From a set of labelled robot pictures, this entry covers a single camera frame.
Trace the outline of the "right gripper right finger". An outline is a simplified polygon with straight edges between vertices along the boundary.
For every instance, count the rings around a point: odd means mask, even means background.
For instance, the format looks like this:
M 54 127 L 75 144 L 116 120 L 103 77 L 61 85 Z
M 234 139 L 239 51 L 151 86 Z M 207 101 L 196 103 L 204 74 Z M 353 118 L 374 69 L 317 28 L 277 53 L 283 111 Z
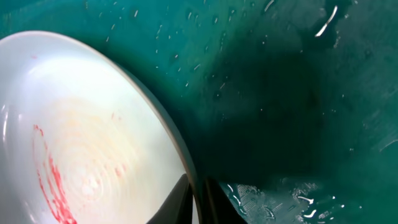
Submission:
M 216 180 L 207 178 L 203 183 L 204 222 L 207 224 L 246 224 L 237 213 Z

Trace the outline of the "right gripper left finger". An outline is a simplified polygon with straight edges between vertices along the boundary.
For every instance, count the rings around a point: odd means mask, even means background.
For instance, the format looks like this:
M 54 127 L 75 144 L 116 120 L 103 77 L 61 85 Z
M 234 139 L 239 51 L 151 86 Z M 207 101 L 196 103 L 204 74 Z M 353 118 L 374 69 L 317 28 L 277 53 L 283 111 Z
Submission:
M 183 174 L 147 224 L 192 224 L 192 213 L 193 192 L 187 175 Z

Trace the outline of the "light blue plate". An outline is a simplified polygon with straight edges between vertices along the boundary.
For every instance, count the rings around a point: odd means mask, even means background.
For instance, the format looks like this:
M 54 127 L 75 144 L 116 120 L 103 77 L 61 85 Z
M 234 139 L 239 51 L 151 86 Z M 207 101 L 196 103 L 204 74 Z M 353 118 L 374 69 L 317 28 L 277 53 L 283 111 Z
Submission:
M 1 40 L 1 222 L 148 223 L 196 171 L 171 117 L 127 70 L 65 35 Z

